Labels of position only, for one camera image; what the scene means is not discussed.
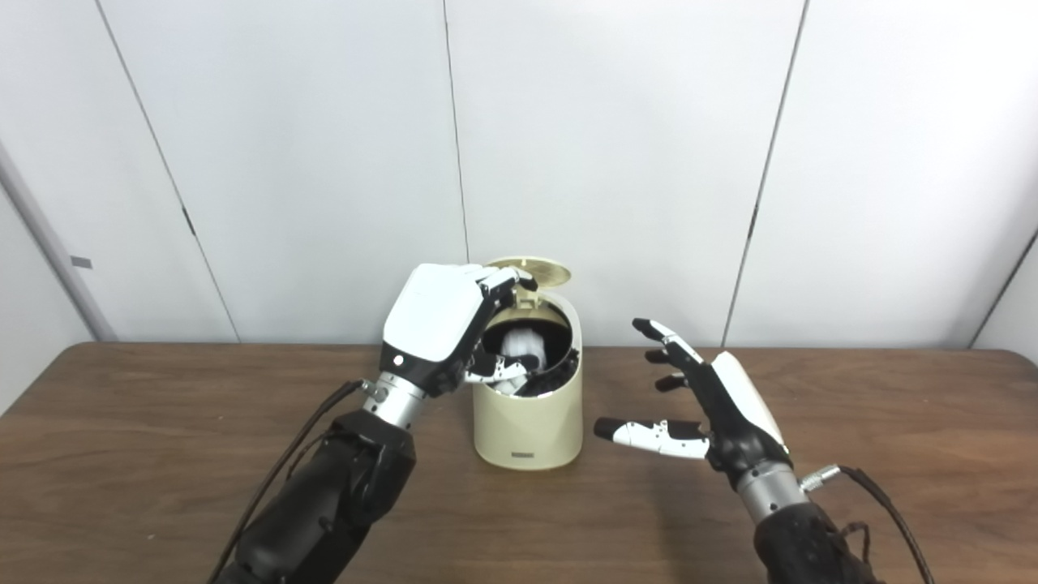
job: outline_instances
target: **wooden table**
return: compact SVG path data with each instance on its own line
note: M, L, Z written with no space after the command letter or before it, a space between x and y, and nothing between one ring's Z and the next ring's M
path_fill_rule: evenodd
M1038 582L1038 370L998 352L735 352L797 469L868 471L937 582ZM588 440L517 473L472 449L467 391L430 405L418 466L343 582L763 582L720 475L594 439L598 416L696 419L640 350L586 352ZM0 581L202 582L258 479L373 347L84 344L0 418ZM356 408L360 396L340 406ZM891 584L919 582L883 511L846 479L816 496L873 527Z

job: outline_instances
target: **robotic arm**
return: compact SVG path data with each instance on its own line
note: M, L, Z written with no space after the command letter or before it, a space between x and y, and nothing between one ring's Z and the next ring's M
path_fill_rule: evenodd
M705 458L723 473L756 525L754 548L768 571L769 584L878 584L868 562L850 552L845 532L808 497L808 492L841 471L858 482L864 477L867 489L875 483L861 471L837 467L797 481L778 426L738 360L726 352L713 363L706 363L665 327L645 319L635 319L633 325L663 345L647 353L646 359L678 369L678 373L659 380L656 389L690 388L710 421L710 430L701 430L696 422L601 418L595 424L595 435L668 456ZM876 492L870 489L874 496L877 492L881 495L878 486ZM893 506L887 510L906 539L910 538ZM909 546L917 554L913 539ZM932 582L921 555L917 554L917 561L924 580Z
M290 470L281 491L240 536L236 531L210 583L334 582L403 492L415 465L409 430L425 402L466 381L504 381L537 368L535 357L491 356L480 345L491 317L514 303L517 283L537 286L516 268L418 266L386 321L378 381L345 386L326 404L352 388L367 400L336 418L310 461Z

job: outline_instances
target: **trash can lid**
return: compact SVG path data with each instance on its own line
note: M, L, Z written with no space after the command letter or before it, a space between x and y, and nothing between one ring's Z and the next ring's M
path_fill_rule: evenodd
M526 270L540 287L555 287L570 280L570 270L554 259L531 257L529 255L514 255L500 257L490 261L490 266L498 268L519 268Z

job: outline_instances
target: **white object inside trash can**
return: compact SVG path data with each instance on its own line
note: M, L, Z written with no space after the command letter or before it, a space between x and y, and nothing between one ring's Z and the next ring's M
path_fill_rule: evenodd
M538 365L536 371L543 371L548 363L548 357L544 351L544 337L541 337L531 329L516 329L509 331L501 341L501 355L504 357L522 357L531 355L537 358ZM506 380L494 386L494 389L504 395L515 395L516 392L526 385L526 376L520 376L512 380Z

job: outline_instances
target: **white wall panel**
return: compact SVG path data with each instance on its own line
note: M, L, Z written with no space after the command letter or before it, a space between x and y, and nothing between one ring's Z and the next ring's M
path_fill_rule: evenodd
M589 344L718 344L801 2L446 5L472 259L568 265Z
M89 340L86 326L0 189L0 413L58 354Z
M811 3L729 344L969 342L1038 222L1036 21Z
M977 338L979 350L1016 352L1038 364L1038 251L1031 251Z
M243 340L374 341L464 261L439 2L103 4Z
M0 163L106 337L235 340L93 2L0 3Z

